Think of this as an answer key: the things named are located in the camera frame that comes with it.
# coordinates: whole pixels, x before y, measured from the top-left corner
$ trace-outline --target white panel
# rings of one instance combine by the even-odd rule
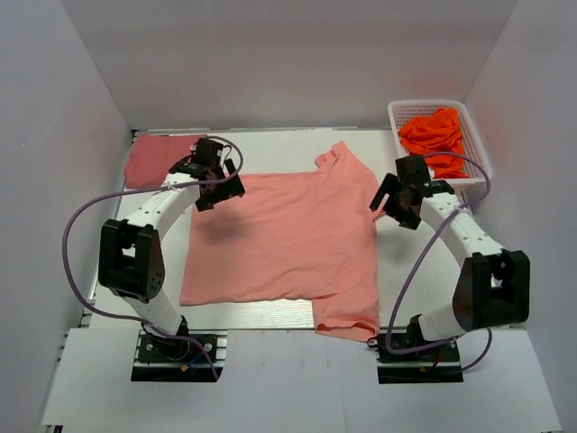
[[[231,331],[217,384],[130,382],[136,335],[73,330],[43,422],[67,433],[559,429],[524,331],[497,331],[464,383],[411,385],[378,385],[365,344],[308,331]],[[464,362],[485,342],[484,332],[465,337]]]
[[[380,126],[463,99],[517,0],[63,0],[129,125]]]
[[[475,216],[531,260],[527,329],[563,431],[577,431],[576,22],[575,2],[519,2],[467,99],[494,169]]]
[[[64,332],[81,307],[60,260],[72,212],[118,186],[129,131],[57,0],[0,4],[0,377],[2,431],[35,431]],[[70,257],[86,292],[98,222]]]
[[[371,169],[378,181],[395,171],[397,157],[390,131],[305,131],[236,132],[220,134],[237,143],[244,153],[244,173],[312,171],[315,158],[344,141],[351,152]],[[126,217],[146,201],[144,196],[123,198],[119,217]],[[163,289],[173,305],[178,305],[184,266],[188,253],[191,208],[177,219],[162,242],[166,266]],[[433,235],[427,224],[417,231],[398,226],[392,218],[377,222],[377,285],[380,292],[380,321],[387,326],[393,303],[410,268]],[[442,242],[437,242],[426,257],[405,297],[396,324],[405,327],[410,318],[429,309],[442,307],[453,296],[460,268]],[[132,309],[110,290],[97,289],[96,305],[106,311],[132,314]],[[191,328],[302,328],[312,327],[310,302],[219,303],[179,307]],[[91,327],[134,327],[134,323],[94,316]]]

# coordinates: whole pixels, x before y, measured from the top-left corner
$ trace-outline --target unfolded pink cloth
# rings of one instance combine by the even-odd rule
[[[178,160],[190,154],[190,146],[204,135],[139,135],[124,166],[127,188],[159,187]]]
[[[343,142],[314,172],[241,176],[246,193],[194,210],[181,305],[311,299],[316,332],[366,341],[379,332],[379,184]]]

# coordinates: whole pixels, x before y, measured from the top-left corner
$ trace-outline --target folded red cloth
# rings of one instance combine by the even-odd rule
[[[400,128],[398,136],[411,155],[433,152],[464,154],[459,112],[454,108],[439,108],[433,115],[413,117]],[[436,179],[468,178],[463,173],[463,164],[461,158],[450,155],[426,159],[426,165],[435,171]]]
[[[205,135],[139,135],[124,167],[127,188],[159,187],[190,146]]]

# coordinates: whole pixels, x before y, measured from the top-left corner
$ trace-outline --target crumpled orange cloth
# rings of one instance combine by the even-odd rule
[[[411,155],[433,152],[464,154],[459,112],[454,108],[439,108],[433,115],[413,117],[400,128],[398,136]],[[463,164],[461,158],[449,155],[426,159],[426,165],[435,171],[436,179],[468,178],[463,173]]]

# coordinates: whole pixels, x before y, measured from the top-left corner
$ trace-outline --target robotic arm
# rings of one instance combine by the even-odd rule
[[[385,177],[371,209],[378,210],[388,194],[383,210],[401,226],[415,230],[424,220],[434,230],[444,229],[441,238],[462,266],[452,301],[411,318],[408,347],[527,320],[527,256],[521,251],[506,250],[477,226],[459,208],[451,186],[444,180],[430,179],[423,156],[401,158],[396,165],[398,176],[389,173]],[[445,226],[454,211],[458,214]]]
[[[224,146],[201,138],[191,154],[178,161],[169,171],[163,186],[191,180],[224,179],[221,156]],[[233,161],[224,161],[229,173],[235,172]],[[165,268],[160,243],[177,218],[196,203],[198,211],[235,196],[242,196],[240,178],[212,185],[170,188],[158,192],[138,210],[121,221],[109,219],[102,227],[98,282],[114,295],[128,302],[141,318],[173,336],[188,336],[188,324],[170,303],[162,290]],[[167,356],[182,353],[182,341],[168,342],[154,330],[144,330],[167,343]]]

